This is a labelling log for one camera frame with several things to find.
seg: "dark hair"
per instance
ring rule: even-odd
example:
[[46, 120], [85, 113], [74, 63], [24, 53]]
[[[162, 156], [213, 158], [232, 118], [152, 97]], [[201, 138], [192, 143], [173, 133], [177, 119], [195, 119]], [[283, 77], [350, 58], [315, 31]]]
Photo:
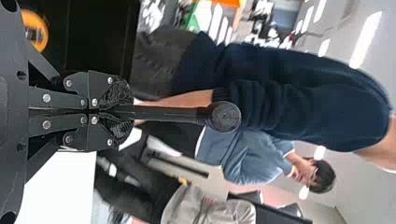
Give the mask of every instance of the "dark hair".
[[314, 158], [305, 159], [308, 161], [313, 161], [314, 166], [318, 168], [316, 180], [318, 185], [315, 187], [309, 187], [309, 190], [317, 194], [327, 193], [332, 190], [334, 188], [336, 179], [335, 171], [332, 166], [324, 160], [315, 161]]

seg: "black metal rod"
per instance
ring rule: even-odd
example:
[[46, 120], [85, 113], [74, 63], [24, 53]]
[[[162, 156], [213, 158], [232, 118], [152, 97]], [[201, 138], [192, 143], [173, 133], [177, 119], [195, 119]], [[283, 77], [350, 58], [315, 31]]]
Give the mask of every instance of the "black metal rod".
[[205, 108], [172, 108], [142, 105], [117, 105], [111, 109], [121, 119], [147, 119], [156, 121], [205, 124]]
[[172, 108], [141, 105], [116, 105], [110, 113], [120, 119], [145, 119], [170, 122], [195, 123], [227, 133], [241, 124], [241, 111], [229, 102], [216, 102], [208, 107]]

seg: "dark clothing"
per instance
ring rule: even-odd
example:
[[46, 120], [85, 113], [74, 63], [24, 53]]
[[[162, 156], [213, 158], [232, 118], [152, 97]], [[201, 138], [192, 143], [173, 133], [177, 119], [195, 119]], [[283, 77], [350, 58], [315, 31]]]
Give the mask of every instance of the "dark clothing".
[[123, 157], [116, 150], [107, 150], [102, 156], [114, 164], [122, 164], [118, 168], [134, 177], [141, 185], [136, 187], [121, 182], [96, 166], [94, 187], [103, 200], [133, 217], [151, 224], [160, 224], [165, 206], [180, 187], [178, 181], [135, 159]]
[[172, 79], [195, 34], [162, 26], [152, 34], [137, 33], [129, 84], [135, 97], [159, 100], [170, 96]]
[[215, 89], [242, 111], [242, 128], [350, 152], [389, 128], [391, 106], [362, 71], [312, 54], [230, 44], [198, 34], [183, 55], [174, 93]]
[[183, 153], [183, 156], [194, 158], [197, 141], [204, 127], [189, 123], [150, 121], [139, 128]]

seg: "orange light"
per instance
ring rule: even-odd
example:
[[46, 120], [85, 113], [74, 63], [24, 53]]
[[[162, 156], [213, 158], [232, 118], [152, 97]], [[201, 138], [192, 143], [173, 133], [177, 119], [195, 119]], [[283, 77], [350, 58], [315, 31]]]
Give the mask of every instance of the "orange light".
[[49, 29], [46, 23], [33, 11], [23, 9], [21, 13], [24, 26], [28, 29], [36, 30], [42, 35], [41, 40], [31, 41], [35, 49], [38, 52], [42, 52], [49, 43]]
[[[200, 1], [208, 1], [208, 0], [194, 0], [195, 3], [198, 3]], [[225, 7], [239, 8], [243, 5], [244, 0], [213, 0], [211, 2], [213, 4], [220, 3], [221, 5], [224, 5]]]

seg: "woman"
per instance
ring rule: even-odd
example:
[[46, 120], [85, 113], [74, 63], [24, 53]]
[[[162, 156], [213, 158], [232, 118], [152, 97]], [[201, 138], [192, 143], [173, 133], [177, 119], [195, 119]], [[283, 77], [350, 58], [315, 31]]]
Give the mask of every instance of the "woman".
[[[119, 163], [125, 157], [111, 151], [106, 158]], [[180, 185], [177, 179], [152, 170], [128, 158], [124, 170], [139, 182], [139, 187], [119, 181], [96, 167], [94, 187], [103, 200], [122, 212], [151, 224], [256, 223], [252, 203], [242, 200], [216, 202], [194, 186]]]

